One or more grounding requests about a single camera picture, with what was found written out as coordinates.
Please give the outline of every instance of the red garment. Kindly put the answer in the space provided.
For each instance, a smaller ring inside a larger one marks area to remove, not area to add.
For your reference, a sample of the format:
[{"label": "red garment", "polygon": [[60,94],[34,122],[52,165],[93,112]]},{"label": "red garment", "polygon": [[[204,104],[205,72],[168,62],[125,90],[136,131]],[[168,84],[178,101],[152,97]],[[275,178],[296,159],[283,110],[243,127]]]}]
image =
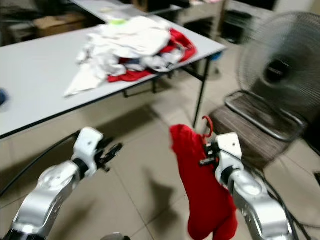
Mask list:
[{"label": "red garment", "polygon": [[[181,32],[171,28],[171,39],[167,46],[165,46],[160,53],[170,53],[174,49],[177,48],[177,44],[184,47],[184,56],[180,60],[180,62],[184,62],[191,58],[196,52],[196,47],[193,45],[193,43],[186,38],[185,35],[183,35]],[[125,82],[134,82],[142,77],[148,76],[153,74],[150,70],[144,70],[144,71],[130,71],[127,70],[126,74],[120,75],[120,76],[108,76],[107,80],[110,83],[117,82],[117,81],[125,81]]]},{"label": "red garment", "polygon": [[199,166],[206,158],[203,138],[186,125],[170,127],[172,149],[189,199],[188,231],[194,240],[213,232],[214,240],[230,240],[236,234],[236,207],[228,190],[215,178],[212,166]]}]

